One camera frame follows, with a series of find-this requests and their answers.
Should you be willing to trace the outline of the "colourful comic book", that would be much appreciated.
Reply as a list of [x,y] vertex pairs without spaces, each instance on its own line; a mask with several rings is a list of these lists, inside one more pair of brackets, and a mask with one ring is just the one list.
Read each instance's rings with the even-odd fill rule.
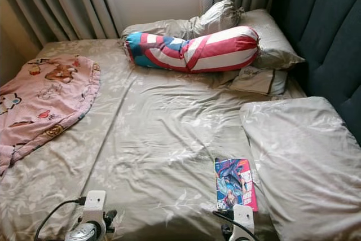
[[248,159],[214,161],[217,209],[232,210],[235,205],[250,207],[258,212],[258,204]]

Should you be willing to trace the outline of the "large grey floral pillow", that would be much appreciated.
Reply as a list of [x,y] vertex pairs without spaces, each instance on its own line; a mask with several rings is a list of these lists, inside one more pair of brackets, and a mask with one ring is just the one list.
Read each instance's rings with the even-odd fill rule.
[[251,102],[240,119],[281,241],[361,241],[361,146],[332,104]]

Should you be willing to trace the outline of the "bed with grey floral sheet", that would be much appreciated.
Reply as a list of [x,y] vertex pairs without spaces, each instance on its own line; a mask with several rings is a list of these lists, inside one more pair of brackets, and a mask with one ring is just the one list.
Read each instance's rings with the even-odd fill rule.
[[143,68],[119,40],[46,45],[39,57],[77,54],[101,68],[100,91],[90,112],[33,153],[2,179],[1,241],[63,239],[82,212],[59,203],[105,190],[106,208],[118,212],[111,241],[217,240],[214,161],[251,163],[258,212],[256,235],[281,240],[268,202],[256,185],[256,166],[240,108],[251,102],[307,98],[290,81],[280,97],[234,91],[222,76]]

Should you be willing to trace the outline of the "pink cartoon print blanket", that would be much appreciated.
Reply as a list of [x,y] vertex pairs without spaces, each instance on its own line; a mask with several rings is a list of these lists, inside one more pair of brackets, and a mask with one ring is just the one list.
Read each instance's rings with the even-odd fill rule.
[[98,63],[61,54],[28,61],[0,88],[0,175],[67,128],[93,106]]

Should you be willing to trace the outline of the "small white print pillow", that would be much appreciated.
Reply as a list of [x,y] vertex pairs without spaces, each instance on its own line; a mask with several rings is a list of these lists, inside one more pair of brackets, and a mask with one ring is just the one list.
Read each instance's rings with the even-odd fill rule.
[[247,66],[230,84],[230,89],[266,96],[280,96],[285,92],[288,73],[274,69],[259,69]]

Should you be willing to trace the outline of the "red white blue bolster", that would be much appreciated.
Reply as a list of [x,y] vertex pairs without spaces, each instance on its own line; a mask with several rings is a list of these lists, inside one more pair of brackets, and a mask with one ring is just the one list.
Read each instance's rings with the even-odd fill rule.
[[130,58],[139,66],[183,73],[240,70],[258,57],[259,35],[238,26],[191,40],[134,32],[125,39]]

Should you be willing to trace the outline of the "dark grey upholstered headboard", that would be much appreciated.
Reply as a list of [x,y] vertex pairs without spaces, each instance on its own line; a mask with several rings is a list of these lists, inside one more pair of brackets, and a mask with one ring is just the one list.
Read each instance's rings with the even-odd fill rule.
[[327,99],[361,143],[361,0],[272,0],[271,16],[305,62],[292,76]]

